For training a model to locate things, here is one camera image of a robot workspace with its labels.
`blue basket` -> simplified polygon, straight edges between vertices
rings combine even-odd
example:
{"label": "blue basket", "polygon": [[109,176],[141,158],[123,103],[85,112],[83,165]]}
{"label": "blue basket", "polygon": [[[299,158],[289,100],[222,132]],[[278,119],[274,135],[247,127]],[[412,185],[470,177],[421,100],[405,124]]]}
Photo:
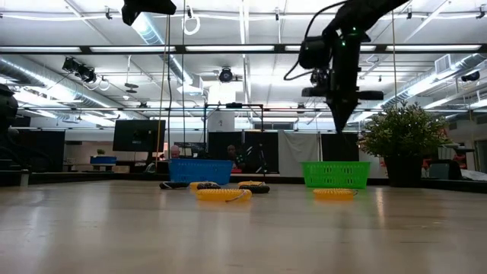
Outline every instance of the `blue basket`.
{"label": "blue basket", "polygon": [[230,181],[231,161],[171,159],[169,172],[171,182],[215,182],[225,185]]}

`man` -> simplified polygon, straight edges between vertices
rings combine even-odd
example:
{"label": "man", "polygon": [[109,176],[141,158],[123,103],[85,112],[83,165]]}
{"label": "man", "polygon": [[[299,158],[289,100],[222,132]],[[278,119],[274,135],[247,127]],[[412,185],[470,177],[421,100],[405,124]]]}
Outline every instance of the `man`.
{"label": "man", "polygon": [[173,145],[172,147],[170,147],[170,158],[171,159],[179,159],[180,157],[180,147],[178,147],[177,145]]}
{"label": "man", "polygon": [[237,154],[237,149],[235,148],[234,145],[229,145],[227,147],[227,153],[228,153],[228,160],[234,162],[233,169],[241,169],[243,170],[245,168],[245,160],[242,155]]}

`black robotic arm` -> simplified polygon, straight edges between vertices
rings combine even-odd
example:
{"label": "black robotic arm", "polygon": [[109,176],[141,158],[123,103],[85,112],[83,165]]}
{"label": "black robotic arm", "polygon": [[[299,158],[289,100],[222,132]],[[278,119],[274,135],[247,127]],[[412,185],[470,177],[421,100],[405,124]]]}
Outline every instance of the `black robotic arm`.
{"label": "black robotic arm", "polygon": [[338,133],[345,128],[358,100],[383,100],[381,91],[358,92],[360,45],[370,42],[365,31],[407,1],[349,0],[321,36],[304,38],[298,62],[304,69],[313,69],[311,82],[314,86],[305,88],[302,96],[326,97]]}

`black pot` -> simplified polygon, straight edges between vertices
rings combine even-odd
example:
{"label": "black pot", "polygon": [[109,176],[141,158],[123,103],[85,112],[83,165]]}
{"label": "black pot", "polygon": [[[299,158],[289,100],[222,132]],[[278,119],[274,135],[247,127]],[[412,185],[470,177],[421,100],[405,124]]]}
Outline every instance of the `black pot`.
{"label": "black pot", "polygon": [[421,182],[422,157],[387,157],[389,185],[394,187],[419,187]]}

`monitor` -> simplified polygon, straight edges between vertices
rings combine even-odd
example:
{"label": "monitor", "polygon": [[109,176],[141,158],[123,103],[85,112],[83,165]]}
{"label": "monitor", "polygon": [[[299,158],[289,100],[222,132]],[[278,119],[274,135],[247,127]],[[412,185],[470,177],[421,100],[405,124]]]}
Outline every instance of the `monitor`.
{"label": "monitor", "polygon": [[159,122],[161,122],[159,150],[163,151],[166,129],[166,121],[163,120],[117,120],[113,135],[113,151],[156,151]]}

